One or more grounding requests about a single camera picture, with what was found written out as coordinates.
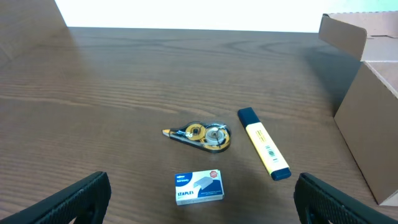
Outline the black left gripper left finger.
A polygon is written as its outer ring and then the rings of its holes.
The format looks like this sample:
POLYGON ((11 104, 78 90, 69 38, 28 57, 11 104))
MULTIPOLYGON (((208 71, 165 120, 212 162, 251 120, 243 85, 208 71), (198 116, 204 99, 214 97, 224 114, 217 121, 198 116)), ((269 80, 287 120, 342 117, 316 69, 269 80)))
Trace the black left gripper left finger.
POLYGON ((1 223, 102 224, 111 198, 106 172, 98 171, 40 202, 1 220, 1 223))

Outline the correction tape dispenser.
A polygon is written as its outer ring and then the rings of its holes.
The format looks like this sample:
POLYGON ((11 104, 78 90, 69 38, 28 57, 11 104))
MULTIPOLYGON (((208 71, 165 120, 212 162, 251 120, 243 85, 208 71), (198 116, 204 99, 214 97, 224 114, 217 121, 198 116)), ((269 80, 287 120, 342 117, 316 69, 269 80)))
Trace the correction tape dispenser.
POLYGON ((163 129, 169 139, 213 154, 221 153, 231 144, 231 130, 222 122, 192 121, 180 128, 163 129))

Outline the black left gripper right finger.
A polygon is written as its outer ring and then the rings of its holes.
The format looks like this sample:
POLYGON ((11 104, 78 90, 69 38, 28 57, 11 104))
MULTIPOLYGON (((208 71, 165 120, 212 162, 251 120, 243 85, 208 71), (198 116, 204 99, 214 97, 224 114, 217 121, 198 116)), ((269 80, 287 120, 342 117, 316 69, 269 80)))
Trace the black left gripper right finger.
POLYGON ((397 224, 394 220, 303 172, 295 184, 294 202, 304 224, 397 224))

